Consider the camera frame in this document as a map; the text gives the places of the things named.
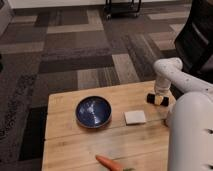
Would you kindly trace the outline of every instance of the sponge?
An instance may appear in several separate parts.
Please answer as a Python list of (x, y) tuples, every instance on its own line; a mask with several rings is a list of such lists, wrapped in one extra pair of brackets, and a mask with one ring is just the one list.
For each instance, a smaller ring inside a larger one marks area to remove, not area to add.
[(127, 125), (146, 123), (146, 116), (143, 110), (125, 112)]

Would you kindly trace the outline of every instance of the blue bowl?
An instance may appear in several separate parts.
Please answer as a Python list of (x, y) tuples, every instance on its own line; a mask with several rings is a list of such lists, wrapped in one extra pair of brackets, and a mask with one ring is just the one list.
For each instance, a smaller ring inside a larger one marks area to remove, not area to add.
[(107, 100), (99, 96), (83, 99), (76, 108), (76, 118), (86, 128), (99, 128), (111, 119), (111, 107)]

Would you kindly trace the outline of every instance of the orange carrot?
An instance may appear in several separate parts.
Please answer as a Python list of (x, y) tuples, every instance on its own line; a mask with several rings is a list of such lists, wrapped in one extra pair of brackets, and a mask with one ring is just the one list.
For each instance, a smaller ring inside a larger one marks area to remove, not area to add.
[(104, 156), (96, 155), (95, 158), (102, 165), (104, 165), (106, 168), (110, 169), (111, 171), (123, 171), (124, 170), (123, 166), (120, 163), (115, 162), (111, 159), (108, 159)]

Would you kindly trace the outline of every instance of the patterned carpet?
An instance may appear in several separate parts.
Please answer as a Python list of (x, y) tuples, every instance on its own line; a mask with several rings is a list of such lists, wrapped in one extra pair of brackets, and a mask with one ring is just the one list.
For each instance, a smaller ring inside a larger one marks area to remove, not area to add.
[(145, 3), (139, 18), (109, 21), (100, 7), (17, 11), (0, 38), (0, 170), (41, 170), (50, 94), (153, 80), (189, 10)]

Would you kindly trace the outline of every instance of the wooden table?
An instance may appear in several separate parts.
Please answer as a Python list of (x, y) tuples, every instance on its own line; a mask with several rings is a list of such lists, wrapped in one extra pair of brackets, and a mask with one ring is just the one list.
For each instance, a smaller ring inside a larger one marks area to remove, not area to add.
[[(154, 82), (143, 82), (51, 95), (42, 170), (106, 171), (94, 158), (101, 154), (138, 171), (166, 171), (169, 132), (163, 119), (168, 108), (146, 102), (153, 87)], [(76, 123), (77, 104), (91, 95), (111, 104), (112, 121), (105, 128), (88, 130)], [(131, 110), (144, 110), (147, 123), (126, 126), (124, 112)]]

